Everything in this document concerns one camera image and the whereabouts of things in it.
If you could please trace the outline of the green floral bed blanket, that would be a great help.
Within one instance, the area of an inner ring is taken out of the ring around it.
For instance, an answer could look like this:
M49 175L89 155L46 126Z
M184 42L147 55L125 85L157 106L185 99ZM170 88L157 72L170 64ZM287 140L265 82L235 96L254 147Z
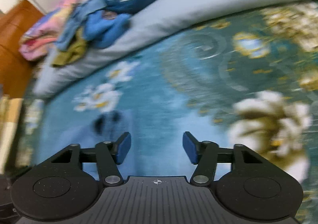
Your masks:
M244 144L302 184L317 223L317 1L212 20L127 55L53 98L25 95L17 165L132 135L129 175L184 175L184 132Z

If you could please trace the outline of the olive green garment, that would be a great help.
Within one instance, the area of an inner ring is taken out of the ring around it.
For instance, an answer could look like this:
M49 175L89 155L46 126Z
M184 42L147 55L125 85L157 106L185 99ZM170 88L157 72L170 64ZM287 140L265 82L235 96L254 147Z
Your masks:
M68 45L66 51L58 50L57 55L53 59L51 66L54 68L63 67L73 62L81 59L88 47L88 41L86 41L83 37L83 27L80 27L75 36L72 38L70 44Z

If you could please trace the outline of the bright blue garment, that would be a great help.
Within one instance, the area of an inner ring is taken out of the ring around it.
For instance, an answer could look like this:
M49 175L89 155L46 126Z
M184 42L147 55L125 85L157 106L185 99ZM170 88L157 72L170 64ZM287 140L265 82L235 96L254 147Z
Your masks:
M88 15L82 37L94 48L108 48L128 30L130 18L130 14L98 10Z

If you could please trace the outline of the light blue denim garment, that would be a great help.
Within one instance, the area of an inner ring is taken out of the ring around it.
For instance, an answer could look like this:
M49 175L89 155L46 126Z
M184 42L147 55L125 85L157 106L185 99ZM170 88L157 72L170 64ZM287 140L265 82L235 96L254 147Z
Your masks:
M78 28L86 21L89 14L107 7L106 0L85 0L76 6L66 20L64 28L59 35L56 46L62 52L68 49Z

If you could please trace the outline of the pink folded blanket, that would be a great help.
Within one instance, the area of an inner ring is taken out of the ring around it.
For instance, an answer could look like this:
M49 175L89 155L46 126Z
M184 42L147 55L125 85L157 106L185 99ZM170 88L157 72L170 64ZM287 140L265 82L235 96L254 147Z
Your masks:
M27 61L38 61L48 54L70 14L80 0L62 0L54 10L41 17L19 41L19 52Z

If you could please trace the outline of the dark blue garment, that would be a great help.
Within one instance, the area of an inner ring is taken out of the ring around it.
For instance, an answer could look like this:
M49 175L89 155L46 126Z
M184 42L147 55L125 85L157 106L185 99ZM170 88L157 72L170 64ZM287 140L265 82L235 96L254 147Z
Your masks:
M117 14L130 14L134 15L145 9L157 0L124 0L113 1L109 3L106 10L115 12Z

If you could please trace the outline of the orange wooden bed frame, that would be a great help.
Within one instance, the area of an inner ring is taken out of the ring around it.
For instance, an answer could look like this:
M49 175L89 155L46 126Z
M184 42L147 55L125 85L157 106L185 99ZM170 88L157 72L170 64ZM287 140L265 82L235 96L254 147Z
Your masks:
M28 0L1 16L1 86L11 98L23 97L35 65L19 52L19 40L42 16Z

